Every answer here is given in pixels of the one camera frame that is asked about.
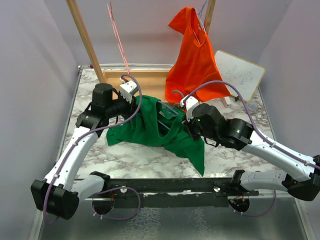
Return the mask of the blue grey plastic hanger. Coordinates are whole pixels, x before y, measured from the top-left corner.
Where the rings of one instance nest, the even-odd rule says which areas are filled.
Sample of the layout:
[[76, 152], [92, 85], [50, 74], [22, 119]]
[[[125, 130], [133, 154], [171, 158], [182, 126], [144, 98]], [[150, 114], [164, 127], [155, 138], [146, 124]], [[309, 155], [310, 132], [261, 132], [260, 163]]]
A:
[[[180, 103], [174, 103], [173, 105], [170, 105], [169, 103], [163, 102], [160, 99], [158, 99], [157, 102], [161, 104], [162, 108], [164, 109], [165, 113], [163, 113], [161, 110], [158, 112], [163, 118], [167, 119], [168, 116], [175, 118], [179, 115], [178, 108], [180, 107]], [[161, 135], [167, 134], [171, 130], [168, 125], [164, 124], [159, 119], [157, 119], [157, 126]]]

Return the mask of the green t shirt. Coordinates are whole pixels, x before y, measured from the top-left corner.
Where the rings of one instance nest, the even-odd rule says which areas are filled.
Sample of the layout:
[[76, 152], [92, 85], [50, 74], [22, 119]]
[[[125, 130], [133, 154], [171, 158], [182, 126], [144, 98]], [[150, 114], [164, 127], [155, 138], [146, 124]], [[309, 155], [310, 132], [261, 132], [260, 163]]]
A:
[[160, 100], [143, 95], [139, 112], [129, 122], [107, 130], [109, 146], [128, 142], [148, 147], [164, 147], [179, 158], [188, 159], [201, 176], [205, 173], [205, 143], [193, 140], [182, 124], [184, 112], [176, 116]]

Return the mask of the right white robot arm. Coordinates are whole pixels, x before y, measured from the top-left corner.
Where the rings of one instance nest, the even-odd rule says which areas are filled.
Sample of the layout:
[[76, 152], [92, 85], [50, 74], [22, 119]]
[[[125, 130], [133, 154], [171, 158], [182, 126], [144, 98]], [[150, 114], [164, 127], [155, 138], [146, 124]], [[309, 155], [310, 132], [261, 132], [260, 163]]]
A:
[[240, 196], [254, 190], [278, 190], [303, 200], [313, 201], [320, 192], [320, 157], [298, 153], [268, 138], [251, 123], [240, 118], [225, 119], [219, 110], [207, 103], [187, 100], [183, 125], [193, 140], [215, 141], [215, 147], [246, 152], [274, 166], [275, 171], [237, 170], [222, 190]]

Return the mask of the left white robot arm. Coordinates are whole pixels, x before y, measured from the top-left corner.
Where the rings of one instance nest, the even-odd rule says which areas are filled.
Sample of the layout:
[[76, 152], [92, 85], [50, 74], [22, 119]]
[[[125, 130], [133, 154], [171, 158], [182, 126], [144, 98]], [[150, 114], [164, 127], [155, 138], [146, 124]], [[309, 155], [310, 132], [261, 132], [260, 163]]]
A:
[[92, 100], [77, 117], [72, 137], [59, 160], [43, 180], [31, 184], [35, 206], [44, 214], [69, 220], [86, 198], [93, 194], [103, 198], [110, 193], [110, 177], [103, 173], [93, 172], [77, 183], [74, 180], [109, 120], [119, 116], [131, 120], [134, 116], [137, 109], [134, 95], [140, 90], [137, 84], [132, 80], [121, 84], [116, 99], [113, 99], [114, 90], [108, 83], [94, 87]]

